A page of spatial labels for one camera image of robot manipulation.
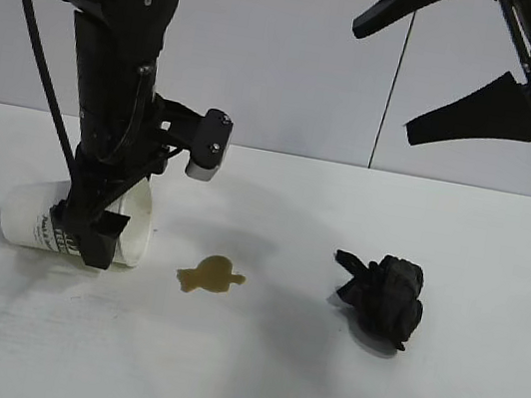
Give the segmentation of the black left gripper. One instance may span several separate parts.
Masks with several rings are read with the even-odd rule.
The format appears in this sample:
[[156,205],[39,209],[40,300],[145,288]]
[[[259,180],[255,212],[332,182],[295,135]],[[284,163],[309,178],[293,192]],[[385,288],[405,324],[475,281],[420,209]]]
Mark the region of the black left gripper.
[[83,143],[77,146],[80,186],[70,188],[68,198],[53,206],[51,220],[79,234],[79,252],[85,265],[109,268],[117,241],[130,220],[127,215],[108,211],[109,206],[143,178],[161,175],[172,150],[168,145],[140,144],[125,159],[109,165],[86,153]]

